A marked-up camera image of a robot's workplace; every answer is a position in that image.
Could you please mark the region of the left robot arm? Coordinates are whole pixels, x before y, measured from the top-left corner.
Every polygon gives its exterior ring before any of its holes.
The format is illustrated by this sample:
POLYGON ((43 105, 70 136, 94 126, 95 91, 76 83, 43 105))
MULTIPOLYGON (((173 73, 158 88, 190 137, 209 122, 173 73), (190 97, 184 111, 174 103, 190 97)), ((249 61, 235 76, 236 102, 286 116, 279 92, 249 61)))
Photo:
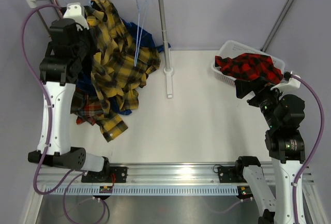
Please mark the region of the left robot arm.
POLYGON ((28 161, 49 167, 86 171, 85 181, 106 182, 111 176, 107 158, 71 146, 69 116, 79 74, 97 52, 85 19, 63 18, 50 26, 51 41, 39 65, 44 93, 42 133, 28 161))

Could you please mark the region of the red black plaid shirt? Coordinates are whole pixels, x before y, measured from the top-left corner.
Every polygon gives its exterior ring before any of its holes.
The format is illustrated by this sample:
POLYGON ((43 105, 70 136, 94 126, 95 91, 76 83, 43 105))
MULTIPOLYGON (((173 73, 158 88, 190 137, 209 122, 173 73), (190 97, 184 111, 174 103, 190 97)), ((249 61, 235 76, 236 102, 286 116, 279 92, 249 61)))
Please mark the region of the red black plaid shirt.
POLYGON ((272 58, 263 54, 243 53, 235 58, 215 56, 215 66, 220 67, 223 75, 245 81, 264 77, 268 82, 278 84, 283 78, 272 58))

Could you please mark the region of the yellow black plaid shirt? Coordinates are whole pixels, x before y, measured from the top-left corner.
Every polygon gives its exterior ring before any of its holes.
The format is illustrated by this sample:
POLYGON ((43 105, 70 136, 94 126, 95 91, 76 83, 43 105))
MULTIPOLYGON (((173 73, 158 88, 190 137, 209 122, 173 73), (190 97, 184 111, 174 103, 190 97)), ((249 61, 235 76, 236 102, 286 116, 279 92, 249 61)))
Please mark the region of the yellow black plaid shirt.
POLYGON ((96 93, 85 95, 78 120, 97 124, 110 142, 128 129, 120 115, 139 107, 137 89, 159 69, 161 59, 157 48, 137 46, 110 0, 92 0, 92 7, 85 12, 97 39, 91 71, 96 93))

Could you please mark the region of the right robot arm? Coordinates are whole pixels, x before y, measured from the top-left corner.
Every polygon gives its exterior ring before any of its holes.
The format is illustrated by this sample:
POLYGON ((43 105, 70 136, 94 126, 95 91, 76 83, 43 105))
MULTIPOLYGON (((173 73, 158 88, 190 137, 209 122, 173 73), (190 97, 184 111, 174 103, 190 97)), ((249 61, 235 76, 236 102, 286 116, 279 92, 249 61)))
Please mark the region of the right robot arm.
POLYGON ((265 144, 272 159, 276 192, 266 182, 259 160, 240 156, 234 175, 246 181, 258 206, 259 223, 306 223, 302 193, 305 144, 299 132, 305 114, 305 102, 283 95, 275 85, 259 77, 253 81, 235 80, 236 96, 254 96, 247 102, 263 114, 268 130, 265 144))

